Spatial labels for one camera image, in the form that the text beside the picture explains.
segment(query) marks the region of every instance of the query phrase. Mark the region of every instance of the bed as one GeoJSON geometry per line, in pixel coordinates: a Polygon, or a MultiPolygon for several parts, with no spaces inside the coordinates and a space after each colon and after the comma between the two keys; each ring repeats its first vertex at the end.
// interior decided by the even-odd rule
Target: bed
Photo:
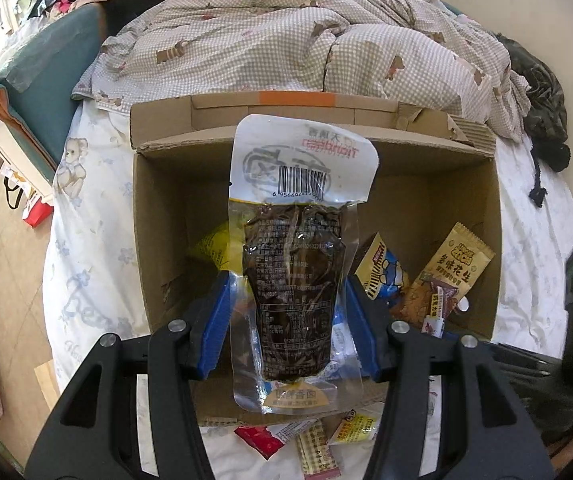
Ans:
{"type": "MultiPolygon", "coordinates": [[[[42,291],[60,388],[101,334],[148,333],[135,253],[130,106],[216,91],[361,93],[487,121],[499,134],[495,161],[503,231],[493,340],[559,356],[573,197],[564,179],[543,167],[543,207],[528,198],[534,166],[521,127],[525,82],[506,71],[505,53],[490,38],[479,23],[455,22],[426,0],[167,0],[109,38],[74,90],[82,104],[54,181],[42,291]],[[375,51],[356,57],[356,45],[366,43],[375,51]],[[402,52],[401,65],[387,50],[391,44],[402,52]],[[307,52],[303,67],[285,52],[307,52]],[[428,81],[414,83],[419,72],[395,78],[428,58],[439,62],[423,70],[440,78],[441,89],[448,84],[448,92],[428,81]],[[503,91],[493,100],[499,87],[503,91]],[[440,101],[444,93],[448,99],[440,101]]],[[[154,470],[145,444],[146,395],[140,398],[144,464],[154,470]]],[[[205,429],[204,442],[218,479],[236,478],[240,471],[280,478],[288,468],[293,474],[283,478],[300,474],[294,446],[282,450],[279,460],[264,462],[227,428],[205,429]]],[[[361,478],[370,448],[349,448],[336,452],[343,477],[361,478]]]]}

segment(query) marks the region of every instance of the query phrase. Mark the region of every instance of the vacuum-sealed snack package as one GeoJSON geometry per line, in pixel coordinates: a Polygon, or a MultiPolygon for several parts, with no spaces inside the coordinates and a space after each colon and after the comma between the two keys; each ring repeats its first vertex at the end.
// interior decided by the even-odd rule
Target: vacuum-sealed snack package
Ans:
{"type": "Polygon", "coordinates": [[[370,236],[359,248],[352,272],[371,300],[395,306],[409,288],[409,275],[387,248],[379,233],[370,236]]]}
{"type": "Polygon", "coordinates": [[[237,127],[229,188],[231,360],[246,410],[304,415],[362,395],[345,315],[357,204],[375,147],[328,124],[251,115],[237,127]]]}

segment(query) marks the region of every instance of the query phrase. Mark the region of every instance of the blue snack package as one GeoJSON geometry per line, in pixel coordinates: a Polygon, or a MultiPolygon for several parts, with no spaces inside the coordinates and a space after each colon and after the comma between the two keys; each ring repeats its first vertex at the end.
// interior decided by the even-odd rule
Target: blue snack package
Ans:
{"type": "Polygon", "coordinates": [[[409,286],[406,273],[379,233],[370,237],[357,252],[354,274],[371,300],[384,300],[392,308],[409,286]]]}

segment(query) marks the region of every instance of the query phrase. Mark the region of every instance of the dark clothing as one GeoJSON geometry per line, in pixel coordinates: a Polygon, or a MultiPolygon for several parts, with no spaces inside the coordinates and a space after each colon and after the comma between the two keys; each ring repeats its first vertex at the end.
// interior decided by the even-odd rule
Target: dark clothing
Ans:
{"type": "Polygon", "coordinates": [[[511,68],[524,76],[531,86],[526,92],[531,109],[524,118],[524,129],[533,140],[531,155],[535,164],[535,186],[529,196],[537,207],[541,207],[546,190],[540,186],[539,160],[546,162],[553,171],[566,169],[570,162],[570,148],[565,144],[569,136],[564,91],[546,63],[515,40],[501,34],[496,37],[508,50],[511,68]]]}

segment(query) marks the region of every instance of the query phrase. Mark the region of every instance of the red bag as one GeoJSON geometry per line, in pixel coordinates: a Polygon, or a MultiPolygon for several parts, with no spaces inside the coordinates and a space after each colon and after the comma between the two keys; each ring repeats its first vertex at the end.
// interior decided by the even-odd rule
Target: red bag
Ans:
{"type": "Polygon", "coordinates": [[[34,193],[26,202],[22,219],[31,227],[38,227],[54,211],[53,206],[42,202],[42,197],[34,193]]]}

